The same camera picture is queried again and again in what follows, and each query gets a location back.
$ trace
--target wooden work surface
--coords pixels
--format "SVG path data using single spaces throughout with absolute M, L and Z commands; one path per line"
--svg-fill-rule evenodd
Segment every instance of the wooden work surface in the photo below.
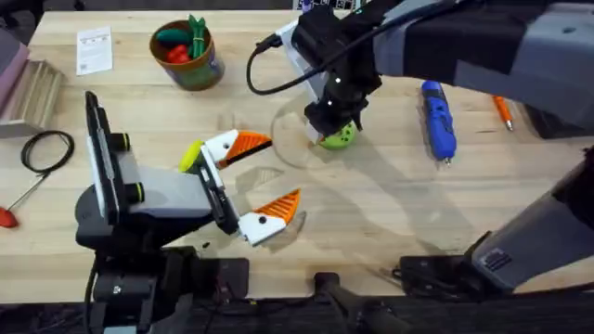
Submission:
M 506 131 L 488 95 L 445 87 L 458 153 L 451 168 L 427 152 L 419 112 L 420 81 L 383 78 L 363 114 L 365 131 L 345 151 L 311 147 L 303 133 L 302 87 L 252 94 L 245 65 L 254 43 L 297 17 L 289 11 L 194 12 L 204 16 L 223 80 L 204 92 L 177 88 L 149 53 L 149 37 L 187 12 L 48 12 L 33 37 L 31 58 L 66 74 L 51 126 L 72 134 L 71 161 L 17 209 L 21 226 L 0 229 L 0 302 L 80 301 L 93 259 L 76 244 L 74 205 L 91 184 L 84 91 L 94 91 L 113 131 L 131 136 L 139 163 L 173 170 L 190 143 L 238 128 L 272 135 L 275 147 L 222 171 L 237 206 L 258 207 L 296 187 L 302 202 L 288 229 L 252 248 L 209 225 L 176 241 L 204 256 L 247 257 L 250 296 L 303 296 L 318 271 L 336 271 L 362 294 L 402 294 L 387 276 L 400 256 L 464 252 L 486 230 L 508 222 L 582 157 L 591 138 L 544 142 L 514 109 Z M 109 25 L 113 70 L 75 75 L 76 32 Z M 294 77 L 282 50 L 256 59 L 255 83 L 272 87 Z M 8 205 L 35 175 L 19 161 L 26 138 L 0 141 L 0 203 Z M 34 152 L 50 161 L 59 140 Z M 211 245 L 203 250 L 202 245 Z M 592 279 L 586 260 L 522 287 L 548 289 Z

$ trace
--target blue screwdriver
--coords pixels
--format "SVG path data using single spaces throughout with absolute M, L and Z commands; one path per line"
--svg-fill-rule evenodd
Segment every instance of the blue screwdriver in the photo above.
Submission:
M 448 166 L 456 154 L 454 119 L 449 112 L 442 85 L 426 81 L 420 87 L 423 94 L 427 134 L 434 157 Z

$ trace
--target white paper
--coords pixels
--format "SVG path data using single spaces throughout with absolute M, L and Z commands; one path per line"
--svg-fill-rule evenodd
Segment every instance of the white paper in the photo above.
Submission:
M 76 75 L 108 71 L 112 67 L 111 27 L 76 34 Z

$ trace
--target orange screwdriver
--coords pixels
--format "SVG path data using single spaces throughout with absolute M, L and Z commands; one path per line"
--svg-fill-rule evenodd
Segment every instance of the orange screwdriver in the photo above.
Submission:
M 32 185 L 29 190 L 27 190 L 24 194 L 20 195 L 20 197 L 12 203 L 8 209 L 0 207 L 0 226 L 6 228 L 13 228 L 19 225 L 19 221 L 17 221 L 17 217 L 15 217 L 14 213 L 10 209 L 14 208 L 15 205 L 19 204 L 27 195 L 31 194 L 47 177 L 47 175 L 43 175 Z

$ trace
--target green toy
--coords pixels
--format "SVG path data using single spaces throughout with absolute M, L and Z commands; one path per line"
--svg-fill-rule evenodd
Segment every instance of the green toy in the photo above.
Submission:
M 192 35 L 181 29 L 165 29 L 157 32 L 157 41 L 163 45 L 190 45 Z
M 347 148 L 355 140 L 355 126 L 352 122 L 344 126 L 338 134 L 324 138 L 319 145 L 325 149 Z
M 192 44 L 194 47 L 192 50 L 192 59 L 196 59 L 204 53 L 204 30 L 206 29 L 206 21 L 204 18 L 196 20 L 191 14 L 187 18 L 187 21 L 189 22 L 189 27 L 193 34 Z

